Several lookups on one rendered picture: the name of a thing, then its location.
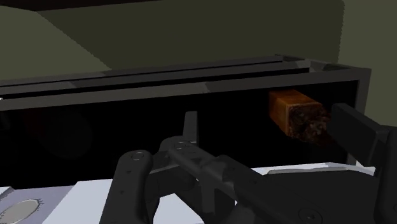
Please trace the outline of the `brown rectangular block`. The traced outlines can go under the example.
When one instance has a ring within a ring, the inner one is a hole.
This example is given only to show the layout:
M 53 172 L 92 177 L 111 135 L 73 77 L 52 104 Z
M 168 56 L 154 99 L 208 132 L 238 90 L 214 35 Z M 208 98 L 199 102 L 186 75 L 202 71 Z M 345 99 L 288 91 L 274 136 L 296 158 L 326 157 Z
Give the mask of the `brown rectangular block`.
M 333 142 L 326 130 L 329 112 L 320 102 L 297 90 L 270 91 L 268 113 L 289 137 L 320 146 Z

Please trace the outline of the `grey flat item with oval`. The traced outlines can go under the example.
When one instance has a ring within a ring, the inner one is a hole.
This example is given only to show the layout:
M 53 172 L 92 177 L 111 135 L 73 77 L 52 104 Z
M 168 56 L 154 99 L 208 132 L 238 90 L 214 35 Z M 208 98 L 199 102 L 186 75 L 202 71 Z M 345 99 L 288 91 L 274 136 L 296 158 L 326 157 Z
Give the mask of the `grey flat item with oval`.
M 42 224 L 72 186 L 30 188 L 0 194 L 0 224 Z

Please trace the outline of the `black open shelf unit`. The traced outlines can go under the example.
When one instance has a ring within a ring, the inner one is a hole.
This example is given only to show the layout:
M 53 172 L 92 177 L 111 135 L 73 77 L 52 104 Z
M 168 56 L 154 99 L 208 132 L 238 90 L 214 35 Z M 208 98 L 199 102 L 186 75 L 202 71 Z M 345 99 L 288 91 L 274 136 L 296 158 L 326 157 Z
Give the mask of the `black open shelf unit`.
M 274 55 L 194 64 L 0 80 L 0 187 L 108 179 L 118 157 L 159 149 L 198 113 L 199 141 L 249 167 L 350 163 L 288 139 L 269 118 L 269 92 L 297 90 L 330 108 L 364 111 L 371 70 Z

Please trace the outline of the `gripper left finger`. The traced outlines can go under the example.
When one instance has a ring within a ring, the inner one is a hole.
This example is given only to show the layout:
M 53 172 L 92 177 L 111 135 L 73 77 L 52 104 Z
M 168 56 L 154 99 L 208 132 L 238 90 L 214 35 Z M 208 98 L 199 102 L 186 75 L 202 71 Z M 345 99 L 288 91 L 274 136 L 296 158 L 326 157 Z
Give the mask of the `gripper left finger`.
M 204 224 L 224 224 L 235 207 L 225 193 L 211 189 L 171 158 L 169 149 L 200 163 L 210 155 L 193 151 L 198 143 L 198 114 L 185 114 L 182 136 L 162 141 L 159 151 L 129 151 L 116 166 L 99 224 L 153 224 L 160 198 L 176 194 Z

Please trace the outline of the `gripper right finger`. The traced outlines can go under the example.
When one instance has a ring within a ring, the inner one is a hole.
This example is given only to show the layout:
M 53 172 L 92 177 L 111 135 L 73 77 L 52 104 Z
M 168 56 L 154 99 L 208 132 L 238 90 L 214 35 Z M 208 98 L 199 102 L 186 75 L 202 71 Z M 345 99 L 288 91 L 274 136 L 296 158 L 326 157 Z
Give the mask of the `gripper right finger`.
M 264 176 L 248 170 L 234 184 L 233 224 L 397 224 L 397 127 L 335 104 L 328 133 L 374 175 L 332 167 Z

